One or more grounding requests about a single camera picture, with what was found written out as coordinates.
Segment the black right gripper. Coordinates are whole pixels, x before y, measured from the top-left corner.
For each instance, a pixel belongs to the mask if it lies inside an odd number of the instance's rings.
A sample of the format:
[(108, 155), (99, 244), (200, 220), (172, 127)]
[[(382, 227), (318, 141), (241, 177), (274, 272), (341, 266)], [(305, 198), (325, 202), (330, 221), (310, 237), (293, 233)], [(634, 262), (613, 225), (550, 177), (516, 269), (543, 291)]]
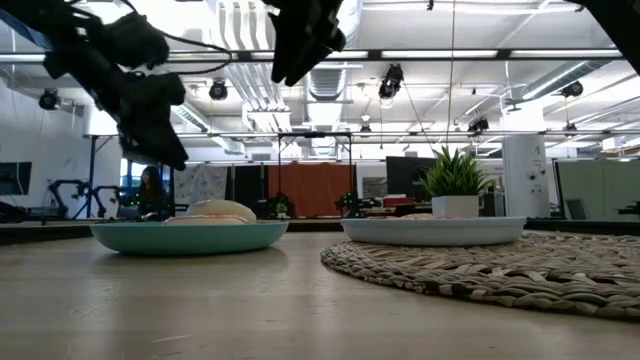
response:
[(344, 49), (346, 37), (337, 18), (343, 0), (261, 1), (276, 35), (271, 72), (275, 83), (292, 87), (331, 53)]

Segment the cream donut with sprinkles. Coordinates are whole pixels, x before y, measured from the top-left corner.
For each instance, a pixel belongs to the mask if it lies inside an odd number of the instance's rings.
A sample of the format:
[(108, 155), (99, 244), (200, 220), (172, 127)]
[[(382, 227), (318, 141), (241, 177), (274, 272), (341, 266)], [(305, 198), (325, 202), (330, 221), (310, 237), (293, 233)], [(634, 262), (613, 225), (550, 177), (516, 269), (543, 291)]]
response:
[(257, 222), (256, 214), (250, 208), (230, 200), (205, 200), (194, 203), (188, 207), (187, 215), (233, 215), (251, 224)]

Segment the person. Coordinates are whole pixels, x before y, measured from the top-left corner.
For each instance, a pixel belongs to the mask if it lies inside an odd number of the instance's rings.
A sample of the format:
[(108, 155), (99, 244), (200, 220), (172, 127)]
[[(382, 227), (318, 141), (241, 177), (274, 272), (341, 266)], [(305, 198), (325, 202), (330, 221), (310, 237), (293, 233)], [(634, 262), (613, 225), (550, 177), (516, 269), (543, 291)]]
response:
[(142, 174), (137, 193), (137, 211), (142, 221), (162, 221), (165, 192), (159, 170), (147, 166)]

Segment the grey patterned partition panel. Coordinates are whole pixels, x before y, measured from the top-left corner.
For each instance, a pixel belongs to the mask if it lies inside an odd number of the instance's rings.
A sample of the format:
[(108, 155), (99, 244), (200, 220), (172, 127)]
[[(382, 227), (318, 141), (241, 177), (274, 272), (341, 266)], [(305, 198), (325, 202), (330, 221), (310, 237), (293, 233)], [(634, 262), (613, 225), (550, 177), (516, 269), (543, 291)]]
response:
[(174, 173), (174, 201), (190, 206), (206, 200), (224, 200), (227, 168), (198, 164)]

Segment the background black robot arms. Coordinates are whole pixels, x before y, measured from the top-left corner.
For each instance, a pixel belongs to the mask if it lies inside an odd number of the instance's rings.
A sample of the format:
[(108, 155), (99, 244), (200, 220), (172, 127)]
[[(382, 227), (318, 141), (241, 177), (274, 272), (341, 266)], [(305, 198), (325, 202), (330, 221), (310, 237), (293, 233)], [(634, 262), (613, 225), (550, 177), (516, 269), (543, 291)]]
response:
[[(59, 188), (63, 185), (72, 185), (75, 187), (75, 192), (71, 194), (72, 199), (78, 200), (83, 198), (85, 200), (80, 209), (71, 217), (68, 216), (69, 208), (66, 206), (60, 195)], [(89, 217), (91, 215), (93, 203), (98, 207), (97, 217), (105, 219), (107, 208), (100, 197), (101, 191), (110, 191), (112, 193), (109, 201), (116, 206), (116, 211), (119, 211), (121, 207), (121, 188), (116, 185), (101, 185), (93, 187), (88, 181), (62, 179), (51, 182), (47, 189), (57, 204), (55, 213), (55, 218), (57, 220), (77, 220), (83, 212), (87, 212), (87, 217)]]

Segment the teal plate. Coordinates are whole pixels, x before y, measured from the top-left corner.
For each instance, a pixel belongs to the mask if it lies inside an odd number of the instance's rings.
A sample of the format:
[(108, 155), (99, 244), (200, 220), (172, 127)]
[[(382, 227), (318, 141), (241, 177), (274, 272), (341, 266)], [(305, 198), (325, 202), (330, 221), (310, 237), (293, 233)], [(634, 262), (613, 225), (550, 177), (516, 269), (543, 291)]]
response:
[(94, 238), (118, 253), (142, 256), (196, 256), (267, 248), (287, 231), (287, 222), (249, 225), (163, 225), (159, 222), (99, 223)]

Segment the orange partition panel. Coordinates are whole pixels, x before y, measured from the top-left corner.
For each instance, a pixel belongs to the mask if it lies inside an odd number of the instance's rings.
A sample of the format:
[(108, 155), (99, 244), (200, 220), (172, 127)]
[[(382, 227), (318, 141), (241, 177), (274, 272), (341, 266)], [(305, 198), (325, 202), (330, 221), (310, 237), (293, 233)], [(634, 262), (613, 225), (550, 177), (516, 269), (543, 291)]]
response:
[(335, 163), (268, 167), (269, 196), (284, 194), (294, 217), (339, 216), (335, 202), (352, 190), (353, 167)]

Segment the black monitor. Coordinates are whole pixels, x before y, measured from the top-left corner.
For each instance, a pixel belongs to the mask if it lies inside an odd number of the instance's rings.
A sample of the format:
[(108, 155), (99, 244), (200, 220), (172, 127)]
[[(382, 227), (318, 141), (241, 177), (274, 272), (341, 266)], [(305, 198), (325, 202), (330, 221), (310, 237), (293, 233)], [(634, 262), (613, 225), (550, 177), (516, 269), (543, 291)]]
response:
[(385, 164), (388, 195), (404, 195), (418, 202), (431, 199), (423, 181), (436, 164), (434, 158), (387, 157)]

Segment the green artificial plant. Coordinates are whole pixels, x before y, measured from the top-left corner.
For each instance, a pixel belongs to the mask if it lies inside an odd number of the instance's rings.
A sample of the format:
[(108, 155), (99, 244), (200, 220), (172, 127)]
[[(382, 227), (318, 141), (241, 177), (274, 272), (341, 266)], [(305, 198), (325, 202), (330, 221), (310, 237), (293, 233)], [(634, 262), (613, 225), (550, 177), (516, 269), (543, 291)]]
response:
[(458, 149), (450, 152), (447, 147), (435, 154), (434, 165), (425, 168), (420, 177), (422, 187), (432, 198), (478, 196), (493, 185), (474, 155), (461, 153)]

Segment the pale blue plate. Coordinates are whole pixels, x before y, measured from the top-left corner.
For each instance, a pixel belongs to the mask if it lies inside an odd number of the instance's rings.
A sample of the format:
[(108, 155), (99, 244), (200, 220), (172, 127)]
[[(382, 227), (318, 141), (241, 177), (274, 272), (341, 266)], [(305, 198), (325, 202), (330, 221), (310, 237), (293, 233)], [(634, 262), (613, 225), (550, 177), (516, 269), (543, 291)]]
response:
[(517, 240), (527, 219), (480, 217), (467, 219), (343, 219), (346, 235), (371, 244), (464, 247), (504, 244)]

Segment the white cylindrical appliance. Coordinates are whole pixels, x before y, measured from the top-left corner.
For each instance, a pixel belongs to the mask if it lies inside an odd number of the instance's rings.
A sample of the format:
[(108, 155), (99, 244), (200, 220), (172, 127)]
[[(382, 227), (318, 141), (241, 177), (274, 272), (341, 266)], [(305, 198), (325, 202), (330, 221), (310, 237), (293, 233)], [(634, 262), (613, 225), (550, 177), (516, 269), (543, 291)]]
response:
[(506, 212), (510, 217), (550, 216), (549, 173), (542, 135), (503, 139)]

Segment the round woven placemat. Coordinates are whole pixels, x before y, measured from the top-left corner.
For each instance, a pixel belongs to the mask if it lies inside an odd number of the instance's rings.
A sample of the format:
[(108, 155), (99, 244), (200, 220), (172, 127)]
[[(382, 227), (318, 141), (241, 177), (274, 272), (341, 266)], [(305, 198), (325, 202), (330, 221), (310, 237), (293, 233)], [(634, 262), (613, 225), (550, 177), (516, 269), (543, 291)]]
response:
[(640, 323), (640, 237), (527, 232), (473, 247), (349, 241), (324, 249), (320, 260), (422, 295)]

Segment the pale green partition panel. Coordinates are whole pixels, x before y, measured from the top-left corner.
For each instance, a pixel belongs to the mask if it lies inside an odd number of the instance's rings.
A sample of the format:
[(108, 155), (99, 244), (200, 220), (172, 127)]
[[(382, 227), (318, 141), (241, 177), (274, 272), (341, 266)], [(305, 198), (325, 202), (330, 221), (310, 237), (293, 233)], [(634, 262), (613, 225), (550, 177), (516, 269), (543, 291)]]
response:
[(640, 161), (557, 162), (556, 180), (568, 219), (640, 222)]

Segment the wall-mounted dark screen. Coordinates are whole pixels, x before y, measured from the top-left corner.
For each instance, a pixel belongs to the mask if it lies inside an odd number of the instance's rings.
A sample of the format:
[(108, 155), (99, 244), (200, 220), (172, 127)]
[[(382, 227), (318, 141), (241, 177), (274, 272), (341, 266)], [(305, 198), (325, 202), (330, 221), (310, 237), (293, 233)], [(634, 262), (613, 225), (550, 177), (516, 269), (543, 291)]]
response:
[(31, 162), (0, 162), (0, 196), (27, 195), (31, 173)]

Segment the black overhead frame beam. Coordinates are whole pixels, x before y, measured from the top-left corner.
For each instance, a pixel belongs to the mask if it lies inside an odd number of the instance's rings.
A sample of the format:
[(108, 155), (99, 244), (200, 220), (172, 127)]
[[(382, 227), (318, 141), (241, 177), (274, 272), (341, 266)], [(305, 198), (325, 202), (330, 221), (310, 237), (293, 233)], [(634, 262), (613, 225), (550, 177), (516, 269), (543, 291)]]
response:
[[(232, 51), (232, 62), (271, 62), (273, 51)], [(321, 61), (591, 61), (624, 60), (623, 54), (614, 48), (587, 49), (454, 49), (454, 50), (344, 50), (334, 52)], [(168, 63), (222, 63), (228, 55), (205, 51), (178, 51), (169, 55)]]

